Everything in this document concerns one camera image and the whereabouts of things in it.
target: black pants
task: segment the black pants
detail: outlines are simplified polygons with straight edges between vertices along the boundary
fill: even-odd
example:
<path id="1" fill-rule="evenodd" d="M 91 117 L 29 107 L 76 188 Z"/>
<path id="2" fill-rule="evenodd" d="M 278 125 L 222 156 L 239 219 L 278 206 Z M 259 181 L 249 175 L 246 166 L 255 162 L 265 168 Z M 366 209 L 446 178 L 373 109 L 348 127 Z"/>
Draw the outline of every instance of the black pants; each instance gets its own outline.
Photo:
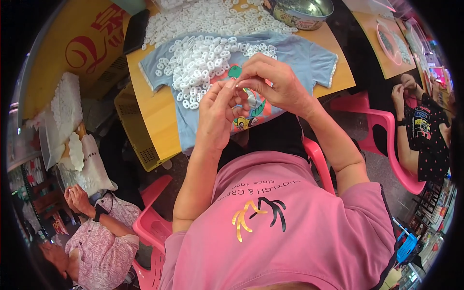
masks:
<path id="1" fill-rule="evenodd" d="M 122 148 L 127 140 L 126 132 L 119 120 L 115 120 L 108 133 L 100 141 L 99 153 L 108 178 L 118 185 L 113 193 L 117 198 L 145 208 L 138 190 L 137 170 L 122 159 Z"/>
<path id="2" fill-rule="evenodd" d="M 264 124 L 251 127 L 249 134 L 247 149 L 229 140 L 219 159 L 218 171 L 235 158 L 255 151 L 278 151 L 308 159 L 301 139 L 303 131 L 294 114 L 285 112 Z"/>

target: woman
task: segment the woman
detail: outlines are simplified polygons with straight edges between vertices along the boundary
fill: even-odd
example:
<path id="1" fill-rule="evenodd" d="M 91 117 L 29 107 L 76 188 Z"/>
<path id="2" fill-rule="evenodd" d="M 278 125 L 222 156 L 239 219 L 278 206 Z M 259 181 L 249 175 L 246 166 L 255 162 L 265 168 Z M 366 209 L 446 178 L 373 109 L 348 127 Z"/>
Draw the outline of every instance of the woman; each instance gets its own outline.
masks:
<path id="1" fill-rule="evenodd" d="M 392 91 L 400 164 L 416 174 L 418 181 L 440 183 L 450 167 L 451 127 L 448 117 L 411 75 L 403 74 L 401 82 Z M 416 108 L 404 105 L 405 89 L 417 98 Z"/>
<path id="2" fill-rule="evenodd" d="M 93 207 L 79 185 L 68 187 L 64 198 L 82 225 L 64 249 L 51 243 L 31 245 L 32 255 L 54 289 L 69 289 L 74 281 L 87 290 L 113 290 L 124 281 L 134 261 L 139 238 L 132 225 L 143 209 L 143 200 L 122 160 L 125 137 L 121 123 L 116 122 L 99 150 L 108 177 L 119 189 L 114 194 L 107 192 Z"/>
<path id="3" fill-rule="evenodd" d="M 237 156 L 229 132 L 250 109 L 243 88 L 288 113 L 249 129 L 252 152 Z M 295 115 L 334 168 L 338 197 L 314 181 Z M 213 85 L 200 102 L 159 289 L 378 288 L 394 245 L 381 185 L 369 182 L 356 146 L 288 65 L 258 53 L 236 81 Z"/>

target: pink floral shirt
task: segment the pink floral shirt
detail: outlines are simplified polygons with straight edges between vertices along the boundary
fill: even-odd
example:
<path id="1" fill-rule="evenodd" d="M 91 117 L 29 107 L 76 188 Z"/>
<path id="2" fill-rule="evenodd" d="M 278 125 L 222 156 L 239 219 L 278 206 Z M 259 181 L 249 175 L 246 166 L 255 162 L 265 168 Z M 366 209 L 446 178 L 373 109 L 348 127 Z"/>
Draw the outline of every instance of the pink floral shirt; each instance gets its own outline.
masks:
<path id="1" fill-rule="evenodd" d="M 130 228 L 141 213 L 137 206 L 110 193 L 97 203 Z M 124 281 L 139 244 L 137 236 L 116 237 L 105 226 L 89 219 L 66 243 L 65 251 L 69 254 L 76 248 L 80 261 L 79 278 L 75 282 L 87 290 L 113 290 Z"/>

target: black smartphone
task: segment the black smartphone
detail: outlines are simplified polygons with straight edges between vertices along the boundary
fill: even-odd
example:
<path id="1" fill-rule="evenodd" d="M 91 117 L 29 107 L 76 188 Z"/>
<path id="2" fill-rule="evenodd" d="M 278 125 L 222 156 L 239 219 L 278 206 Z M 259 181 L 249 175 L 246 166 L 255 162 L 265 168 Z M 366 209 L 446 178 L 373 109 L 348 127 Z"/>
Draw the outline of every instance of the black smartphone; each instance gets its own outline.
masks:
<path id="1" fill-rule="evenodd" d="M 145 9 L 129 19 L 126 36 L 124 38 L 124 47 L 122 49 L 124 54 L 129 54 L 142 47 L 149 17 L 150 11 Z"/>

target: short hair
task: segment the short hair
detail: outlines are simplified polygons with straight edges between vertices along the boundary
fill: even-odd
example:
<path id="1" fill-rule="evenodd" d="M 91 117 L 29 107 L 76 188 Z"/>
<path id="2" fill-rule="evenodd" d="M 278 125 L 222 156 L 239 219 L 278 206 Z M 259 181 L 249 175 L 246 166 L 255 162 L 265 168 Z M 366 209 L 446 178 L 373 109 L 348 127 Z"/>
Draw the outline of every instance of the short hair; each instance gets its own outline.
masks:
<path id="1" fill-rule="evenodd" d="M 55 265 L 47 260 L 42 252 L 42 249 L 39 247 L 43 242 L 41 240 L 34 240 L 31 243 L 29 250 L 31 251 L 31 257 L 33 263 L 36 264 L 37 269 L 40 273 L 37 273 L 38 276 L 41 276 L 42 279 L 45 279 L 49 286 L 52 289 L 56 290 L 68 290 L 73 286 L 73 281 L 69 274 L 66 276 L 66 279 L 61 275 Z"/>

